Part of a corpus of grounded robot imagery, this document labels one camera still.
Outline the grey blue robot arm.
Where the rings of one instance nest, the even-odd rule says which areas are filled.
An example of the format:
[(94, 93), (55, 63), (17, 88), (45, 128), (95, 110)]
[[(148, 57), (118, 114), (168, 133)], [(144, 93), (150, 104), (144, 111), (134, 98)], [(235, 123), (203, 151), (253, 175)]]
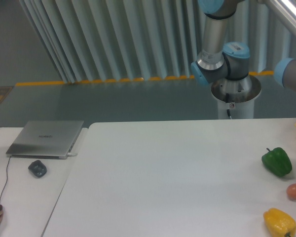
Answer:
[[(206, 16), (202, 50), (191, 63), (196, 80), (202, 84), (215, 83), (220, 79), (241, 81), (249, 75), (250, 50), (241, 42), (224, 43), (227, 21), (232, 17), (238, 0), (200, 0)], [(296, 0), (260, 0), (281, 23), (296, 37)], [(296, 92), (296, 59), (281, 60), (274, 70), (275, 80), (283, 87)]]

